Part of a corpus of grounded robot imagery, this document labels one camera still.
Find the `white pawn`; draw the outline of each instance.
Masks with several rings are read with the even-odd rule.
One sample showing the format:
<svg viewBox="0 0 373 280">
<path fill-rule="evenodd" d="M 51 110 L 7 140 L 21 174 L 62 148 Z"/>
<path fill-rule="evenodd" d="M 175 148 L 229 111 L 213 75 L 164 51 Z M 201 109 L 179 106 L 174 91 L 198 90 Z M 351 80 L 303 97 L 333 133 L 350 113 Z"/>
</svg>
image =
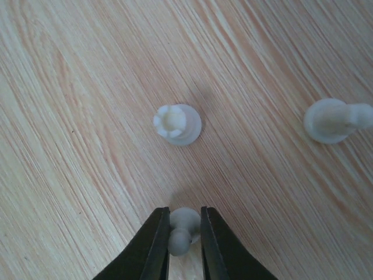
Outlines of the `white pawn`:
<svg viewBox="0 0 373 280">
<path fill-rule="evenodd" d="M 153 124 L 169 143 L 186 146 L 198 138 L 202 120 L 198 112 L 186 104 L 165 105 L 158 109 Z"/>
<path fill-rule="evenodd" d="M 355 130 L 373 126 L 373 107 L 346 104 L 338 99 L 322 99 L 305 113 L 303 125 L 309 136 L 323 144 L 336 144 Z"/>
<path fill-rule="evenodd" d="M 200 236 L 200 216 L 191 208 L 178 208 L 170 214 L 171 233 L 168 251 L 172 256 L 182 256 Z"/>
</svg>

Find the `white plastic object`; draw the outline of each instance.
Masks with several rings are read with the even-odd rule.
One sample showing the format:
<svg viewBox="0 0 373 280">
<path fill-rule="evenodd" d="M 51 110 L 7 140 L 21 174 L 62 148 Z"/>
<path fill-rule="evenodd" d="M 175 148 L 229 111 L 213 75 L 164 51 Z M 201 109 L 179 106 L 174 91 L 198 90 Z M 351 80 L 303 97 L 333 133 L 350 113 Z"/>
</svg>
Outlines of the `white plastic object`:
<svg viewBox="0 0 373 280">
<path fill-rule="evenodd" d="M 170 214 L 171 233 L 168 251 L 172 256 L 182 256 L 200 236 L 200 215 L 188 207 L 178 208 Z"/>
<path fill-rule="evenodd" d="M 187 146 L 198 138 L 202 120 L 198 112 L 186 104 L 164 105 L 158 109 L 153 124 L 169 143 Z"/>
<path fill-rule="evenodd" d="M 303 125 L 308 135 L 323 144 L 336 144 L 355 130 L 373 126 L 373 107 L 368 104 L 346 104 L 328 98 L 308 108 Z"/>
</svg>

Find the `wood grain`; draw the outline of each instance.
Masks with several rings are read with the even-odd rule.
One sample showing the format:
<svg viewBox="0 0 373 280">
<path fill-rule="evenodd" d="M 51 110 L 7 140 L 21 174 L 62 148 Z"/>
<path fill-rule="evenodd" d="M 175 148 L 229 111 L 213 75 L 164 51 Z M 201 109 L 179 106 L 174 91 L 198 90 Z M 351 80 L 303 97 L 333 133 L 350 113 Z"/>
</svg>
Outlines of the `wood grain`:
<svg viewBox="0 0 373 280">
<path fill-rule="evenodd" d="M 279 279 L 372 278 L 372 130 L 302 128 L 373 104 L 371 0 L 0 3 L 2 279 L 90 279 L 167 205 L 216 207 Z M 152 127 L 178 102 L 184 148 Z M 202 279 L 198 245 L 170 265 Z"/>
</svg>

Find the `wooden table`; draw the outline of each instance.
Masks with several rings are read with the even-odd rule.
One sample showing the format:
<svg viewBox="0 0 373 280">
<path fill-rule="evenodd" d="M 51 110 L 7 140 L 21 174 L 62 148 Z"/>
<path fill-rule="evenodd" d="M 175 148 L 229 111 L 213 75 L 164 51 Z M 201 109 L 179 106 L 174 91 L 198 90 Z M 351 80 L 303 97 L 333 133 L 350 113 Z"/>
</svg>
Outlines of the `wooden table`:
<svg viewBox="0 0 373 280">
<path fill-rule="evenodd" d="M 370 0 L 1 0 L 1 279 L 90 279 L 156 207 L 216 207 L 279 279 L 373 275 L 373 133 L 310 140 L 323 97 L 373 104 Z M 187 103 L 191 146 L 152 118 Z M 202 279 L 200 248 L 170 279 Z"/>
</svg>

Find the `white chess piece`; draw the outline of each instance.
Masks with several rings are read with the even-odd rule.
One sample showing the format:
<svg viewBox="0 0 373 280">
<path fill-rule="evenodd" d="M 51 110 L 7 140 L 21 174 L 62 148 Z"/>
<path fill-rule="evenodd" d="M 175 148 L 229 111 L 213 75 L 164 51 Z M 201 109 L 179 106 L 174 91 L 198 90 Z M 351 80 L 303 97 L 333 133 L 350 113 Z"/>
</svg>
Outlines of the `white chess piece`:
<svg viewBox="0 0 373 280">
<path fill-rule="evenodd" d="M 338 99 L 314 103 L 304 116 L 309 136 L 323 144 L 336 144 L 355 130 L 373 126 L 373 107 L 368 104 L 346 104 Z"/>
<path fill-rule="evenodd" d="M 200 215 L 188 207 L 178 208 L 170 214 L 170 227 L 168 251 L 172 256 L 182 256 L 199 239 Z"/>
<path fill-rule="evenodd" d="M 202 130 L 198 112 L 186 104 L 165 105 L 158 109 L 153 124 L 169 143 L 186 146 L 193 143 Z"/>
</svg>

